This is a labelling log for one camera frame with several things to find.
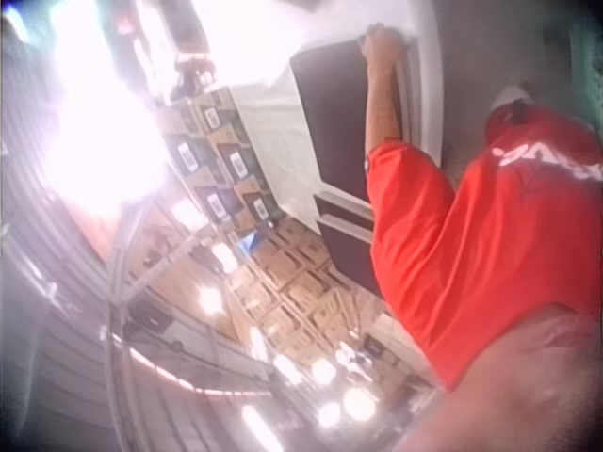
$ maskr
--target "hand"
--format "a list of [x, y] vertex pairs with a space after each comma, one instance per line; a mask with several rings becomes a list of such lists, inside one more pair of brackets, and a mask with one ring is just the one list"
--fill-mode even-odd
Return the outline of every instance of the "hand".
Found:
[[367, 60], [369, 75], [389, 75], [404, 53], [404, 44], [395, 29], [375, 24], [368, 28], [361, 50]]

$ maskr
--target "man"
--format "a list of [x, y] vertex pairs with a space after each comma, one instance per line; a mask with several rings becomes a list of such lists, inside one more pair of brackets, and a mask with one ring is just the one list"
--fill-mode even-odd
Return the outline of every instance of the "man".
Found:
[[372, 26], [362, 50], [375, 275], [449, 391], [401, 450], [573, 450], [599, 394], [597, 138], [515, 89], [455, 194], [400, 140], [398, 35]]

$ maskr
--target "red t-shirt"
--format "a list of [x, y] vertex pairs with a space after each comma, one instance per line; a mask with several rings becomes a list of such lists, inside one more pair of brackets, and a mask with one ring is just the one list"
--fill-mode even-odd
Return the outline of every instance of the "red t-shirt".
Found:
[[510, 111], [492, 115], [456, 195], [409, 144], [369, 156], [377, 281], [448, 389], [535, 308], [600, 313], [599, 141], [543, 108], [528, 107], [521, 125]]

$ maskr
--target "floor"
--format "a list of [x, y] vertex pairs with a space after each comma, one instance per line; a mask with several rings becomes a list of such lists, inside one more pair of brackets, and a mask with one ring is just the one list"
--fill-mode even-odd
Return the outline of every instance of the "floor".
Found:
[[505, 86], [528, 82], [537, 100], [571, 103], [567, 68], [551, 55], [543, 33], [543, 24], [566, 17], [556, 5], [552, 0], [434, 1], [444, 62], [442, 166], [455, 186], [481, 151], [491, 104]]

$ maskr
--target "person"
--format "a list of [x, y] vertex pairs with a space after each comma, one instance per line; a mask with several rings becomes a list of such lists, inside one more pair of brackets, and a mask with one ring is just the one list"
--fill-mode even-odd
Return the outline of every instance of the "person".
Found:
[[600, 141], [507, 89], [455, 194], [400, 137], [399, 35], [361, 46], [373, 268], [447, 390], [400, 450], [573, 450], [600, 406]]

